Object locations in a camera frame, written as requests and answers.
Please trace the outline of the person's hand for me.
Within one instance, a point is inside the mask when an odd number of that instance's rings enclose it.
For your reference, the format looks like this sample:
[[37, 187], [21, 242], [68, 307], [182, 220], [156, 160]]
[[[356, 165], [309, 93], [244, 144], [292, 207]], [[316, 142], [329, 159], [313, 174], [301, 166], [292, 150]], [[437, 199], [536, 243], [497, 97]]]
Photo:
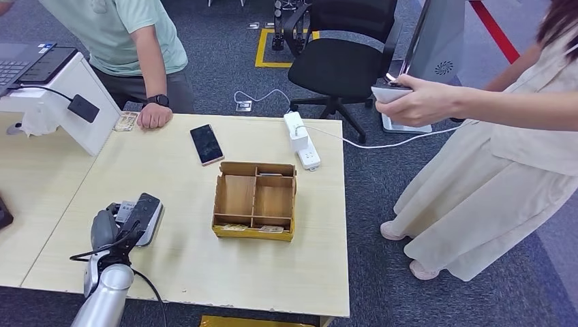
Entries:
[[142, 108], [136, 124], [141, 129], [157, 129], [168, 124], [172, 116], [173, 112], [169, 107], [150, 103]]
[[412, 92], [389, 103], [378, 101], [376, 110], [405, 126], [422, 127], [451, 117], [459, 111], [461, 87], [400, 75], [395, 82]]

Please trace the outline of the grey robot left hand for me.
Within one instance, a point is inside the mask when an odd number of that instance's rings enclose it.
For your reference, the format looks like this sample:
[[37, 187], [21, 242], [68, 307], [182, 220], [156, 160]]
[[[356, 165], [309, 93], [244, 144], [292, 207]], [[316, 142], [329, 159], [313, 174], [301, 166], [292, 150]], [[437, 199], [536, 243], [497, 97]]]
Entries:
[[116, 241], [119, 226], [115, 219], [119, 209], [120, 204], [113, 202], [105, 209], [100, 210], [93, 218], [91, 226], [92, 250], [102, 249]]

